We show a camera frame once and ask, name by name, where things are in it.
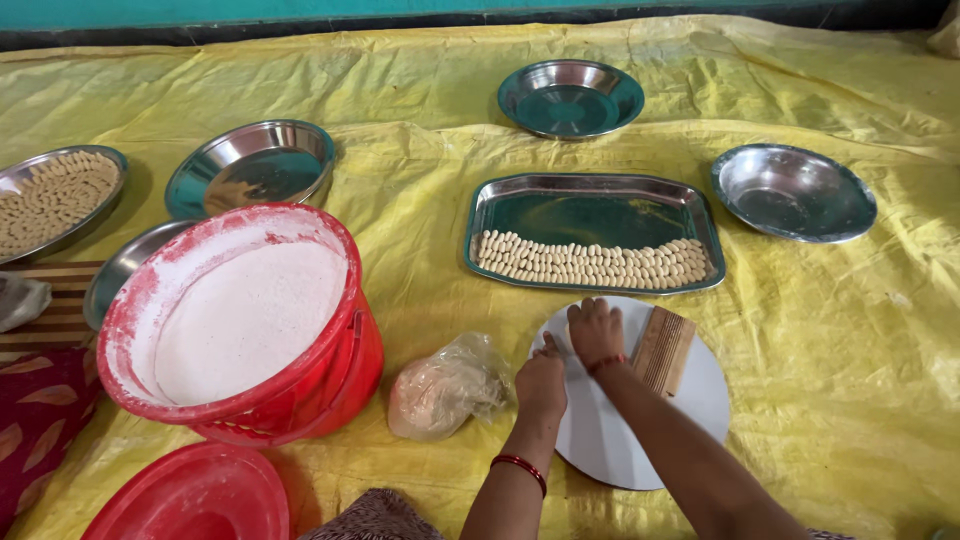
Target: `flour residue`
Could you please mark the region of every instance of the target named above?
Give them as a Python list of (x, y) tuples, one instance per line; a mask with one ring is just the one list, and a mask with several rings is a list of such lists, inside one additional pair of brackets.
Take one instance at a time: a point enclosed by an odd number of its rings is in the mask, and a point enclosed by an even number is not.
[(236, 395), (276, 375), (317, 338), (348, 263), (312, 242), (266, 245), (186, 289), (156, 343), (156, 383), (178, 405)]

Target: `hand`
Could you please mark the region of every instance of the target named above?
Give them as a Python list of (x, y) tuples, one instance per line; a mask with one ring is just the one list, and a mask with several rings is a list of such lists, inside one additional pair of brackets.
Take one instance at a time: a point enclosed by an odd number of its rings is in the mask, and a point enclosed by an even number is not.
[(564, 361), (550, 332), (543, 333), (543, 341), (546, 345), (516, 373), (516, 400), (520, 414), (560, 422), (566, 412)]
[(588, 370), (600, 360), (623, 354), (623, 313), (607, 301), (585, 298), (566, 311), (573, 350)]

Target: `stainless steel bowl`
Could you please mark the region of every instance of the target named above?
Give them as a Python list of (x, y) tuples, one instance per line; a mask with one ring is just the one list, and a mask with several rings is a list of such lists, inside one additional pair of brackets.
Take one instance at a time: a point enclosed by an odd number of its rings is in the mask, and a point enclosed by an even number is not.
[(84, 320), (95, 331), (100, 331), (104, 324), (104, 317), (113, 302), (113, 297), (120, 292), (133, 271), (143, 264), (144, 260), (153, 255), (178, 234), (200, 223), (197, 219), (168, 221), (152, 227), (139, 234), (133, 240), (117, 250), (103, 266), (93, 275), (90, 287), (84, 294)]
[(643, 109), (643, 89), (605, 63), (551, 60), (507, 77), (496, 100), (507, 117), (536, 135), (581, 140), (632, 122)]
[(120, 172), (120, 178), (117, 180), (117, 184), (113, 187), (113, 190), (110, 192), (107, 198), (104, 199), (104, 202), (100, 203), (100, 206), (93, 209), (93, 211), (87, 217), (74, 224), (73, 227), (67, 229), (64, 233), (61, 233), (59, 236), (51, 238), (42, 244), (36, 245), (21, 254), (0, 258), (0, 264), (21, 259), (22, 262), (29, 262), (31, 260), (37, 260), (38, 258), (46, 257), (52, 253), (58, 252), (61, 249), (75, 243), (84, 236), (92, 233), (94, 229), (96, 229), (101, 223), (104, 222), (105, 219), (107, 219), (107, 216), (110, 215), (113, 209), (116, 208), (117, 203), (120, 202), (120, 190), (123, 189), (124, 181), (127, 179), (127, 159), (123, 154), (117, 152), (116, 150), (108, 146), (100, 146), (99, 144), (78, 144), (76, 146), (66, 146), (63, 148), (58, 148), (57, 150), (51, 150), (46, 154), (40, 154), (39, 156), (7, 167), (6, 169), (0, 171), (0, 191), (16, 191), (19, 193), (20, 188), (23, 185), (23, 181), (34, 176), (33, 173), (30, 172), (30, 167), (44, 163), (47, 160), (59, 158), (60, 156), (66, 156), (68, 154), (80, 152), (81, 150), (89, 152), (90, 154), (96, 154), (99, 152), (105, 158), (108, 158), (116, 163), (117, 170)]
[(174, 171), (164, 199), (174, 219), (204, 219), (258, 203), (302, 203), (333, 168), (333, 141), (299, 120), (264, 120), (210, 140)]
[(838, 243), (868, 231), (876, 200), (853, 172), (830, 158), (782, 144), (747, 144), (713, 163), (713, 190), (734, 215), (791, 240)]

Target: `red bangle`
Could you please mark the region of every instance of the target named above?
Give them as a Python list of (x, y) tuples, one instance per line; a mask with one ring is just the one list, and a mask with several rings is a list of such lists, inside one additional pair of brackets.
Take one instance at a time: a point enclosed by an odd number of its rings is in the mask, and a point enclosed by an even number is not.
[(587, 369), (587, 375), (590, 375), (591, 377), (593, 377), (594, 375), (596, 375), (596, 372), (600, 371), (601, 369), (611, 364), (624, 364), (624, 363), (627, 363), (627, 356), (624, 355), (623, 353), (620, 353), (617, 356), (607, 356), (606, 358), (601, 358), (597, 363), (591, 365), (589, 369)]
[(535, 479), (540, 483), (540, 489), (543, 490), (543, 498), (546, 499), (546, 480), (543, 479), (543, 475), (540, 474), (540, 471), (537, 470), (537, 467), (534, 467), (530, 464), (529, 461), (523, 459), (522, 457), (517, 457), (515, 455), (501, 454), (498, 455), (490, 462), (490, 468), (493, 468), (493, 465), (497, 463), (513, 463), (517, 467), (523, 469), (524, 471), (530, 473), (534, 476)]

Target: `wrinkled plastic sheet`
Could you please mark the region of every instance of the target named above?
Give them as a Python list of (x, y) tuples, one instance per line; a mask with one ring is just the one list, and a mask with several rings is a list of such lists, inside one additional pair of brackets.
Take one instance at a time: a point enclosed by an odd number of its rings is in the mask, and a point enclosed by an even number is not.
[[(728, 16), (326, 34), (206, 45), (0, 55), (0, 162), (75, 143), (122, 151), (120, 206), (52, 260), (108, 257), (167, 219), (163, 187), (205, 140), (265, 118), (327, 129), (326, 209), (353, 233), (383, 332), (381, 392), (346, 428), (264, 454), (295, 532), (364, 490), (392, 487), (447, 537), (513, 424), (469, 421), (417, 443), (385, 420), (393, 376), (463, 331), (518, 369), (534, 331), (578, 296), (510, 286), (461, 260), (470, 195), (528, 171), (644, 173), (713, 204), (729, 273), (705, 292), (649, 298), (698, 323), (730, 387), (726, 446), (806, 525), (921, 538), (960, 522), (960, 61), (929, 34), (843, 34)], [(589, 142), (530, 136), (495, 91), (533, 61), (587, 58), (636, 77), (646, 109)], [(756, 233), (709, 189), (745, 143), (826, 154), (874, 191), (876, 224), (842, 245)], [(104, 398), (14, 539), (76, 539), (130, 477), (200, 440)], [(543, 538), (689, 538), (663, 490), (613, 490), (554, 459)]]

